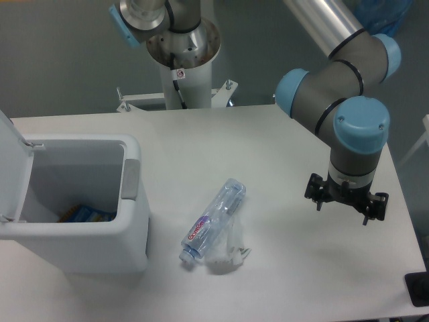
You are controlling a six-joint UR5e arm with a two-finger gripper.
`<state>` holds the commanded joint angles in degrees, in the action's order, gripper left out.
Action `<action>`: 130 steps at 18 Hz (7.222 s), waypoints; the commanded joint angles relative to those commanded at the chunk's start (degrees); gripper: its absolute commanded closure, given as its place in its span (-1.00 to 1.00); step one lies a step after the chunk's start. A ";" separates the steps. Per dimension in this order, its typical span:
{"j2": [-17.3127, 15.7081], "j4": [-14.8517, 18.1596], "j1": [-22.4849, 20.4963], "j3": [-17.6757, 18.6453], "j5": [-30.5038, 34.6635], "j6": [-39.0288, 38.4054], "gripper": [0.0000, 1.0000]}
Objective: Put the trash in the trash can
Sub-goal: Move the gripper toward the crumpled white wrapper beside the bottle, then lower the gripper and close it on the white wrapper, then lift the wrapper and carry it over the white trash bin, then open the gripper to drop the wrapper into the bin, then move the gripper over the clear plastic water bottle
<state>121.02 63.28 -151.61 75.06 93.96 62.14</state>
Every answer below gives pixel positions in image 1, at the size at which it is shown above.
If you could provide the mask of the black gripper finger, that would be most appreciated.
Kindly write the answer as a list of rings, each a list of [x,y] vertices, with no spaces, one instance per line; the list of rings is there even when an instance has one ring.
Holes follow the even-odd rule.
[[[388,193],[369,193],[361,199],[355,208],[364,215],[363,225],[372,220],[384,221],[388,200]]]
[[[316,204],[317,211],[321,210],[322,204],[326,201],[325,184],[326,182],[321,176],[312,173],[306,186],[304,197],[311,199]]]

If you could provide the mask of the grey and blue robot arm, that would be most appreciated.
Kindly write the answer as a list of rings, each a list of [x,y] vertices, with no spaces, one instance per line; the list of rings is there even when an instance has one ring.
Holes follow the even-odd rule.
[[[330,61],[317,73],[289,71],[275,90],[277,106],[330,147],[327,177],[312,174],[305,197],[318,206],[351,206],[366,221],[384,220],[389,196],[370,188],[390,117],[365,90],[398,69],[400,48],[387,35],[369,34],[342,1],[286,5]],[[199,1],[118,1],[109,14],[129,46],[145,44],[160,66],[168,109],[214,105],[210,64],[220,38]]]

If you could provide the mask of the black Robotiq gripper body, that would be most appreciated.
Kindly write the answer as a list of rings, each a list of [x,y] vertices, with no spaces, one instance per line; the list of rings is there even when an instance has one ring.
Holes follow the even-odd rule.
[[[352,188],[348,182],[343,181],[338,184],[328,175],[322,192],[322,201],[325,203],[336,201],[352,207],[369,205],[369,184],[360,188]]]

